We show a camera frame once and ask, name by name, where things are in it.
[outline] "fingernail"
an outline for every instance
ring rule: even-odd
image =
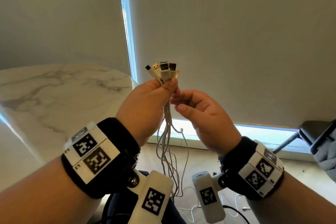
[[[168,84],[169,84],[170,86],[175,86],[175,85],[176,85],[176,79],[175,79],[175,78],[170,79],[170,80],[168,81]]]
[[[178,109],[179,109],[180,111],[182,111],[182,112],[185,111],[186,108],[187,108],[187,107],[186,107],[185,105],[179,105],[179,106],[178,106]]]

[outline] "black cable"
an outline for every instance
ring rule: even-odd
[[[107,216],[106,218],[101,219],[101,220],[99,220],[99,221],[96,221],[94,224],[102,224],[103,221],[105,221],[105,223],[106,223],[107,220],[110,220],[110,219],[112,219],[112,218],[114,218],[115,216],[118,216],[118,215],[119,215],[119,216],[120,216],[120,215],[131,216],[131,215],[128,214],[128,213],[117,213],[117,214],[113,214],[113,215]]]
[[[234,210],[235,212],[237,212],[240,216],[242,216],[244,218],[244,220],[246,221],[247,224],[250,224],[250,222],[245,218],[245,216],[240,211],[238,211],[238,210],[236,210],[233,207],[228,206],[228,205],[223,205],[223,208],[229,208],[229,209]]]

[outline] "forearm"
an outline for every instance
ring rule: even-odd
[[[0,193],[1,223],[86,223],[99,203],[73,183],[57,158]]]
[[[334,223],[336,206],[306,187],[290,174],[270,197],[247,200],[260,224]]]

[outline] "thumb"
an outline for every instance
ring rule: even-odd
[[[175,106],[175,110],[196,126],[200,126],[201,123],[206,121],[206,117],[203,112],[185,104],[179,104],[178,106]]]
[[[163,84],[160,88],[153,91],[153,94],[155,94],[160,101],[160,103],[165,105],[171,98],[172,94],[177,88],[177,79],[171,78],[165,84]]]

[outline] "wristband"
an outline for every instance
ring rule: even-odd
[[[89,123],[65,145],[63,167],[91,198],[126,188],[140,152],[135,139],[116,118],[97,125]]]
[[[248,137],[242,137],[232,151],[218,159],[224,173],[221,182],[250,200],[269,197],[283,180],[282,161]]]

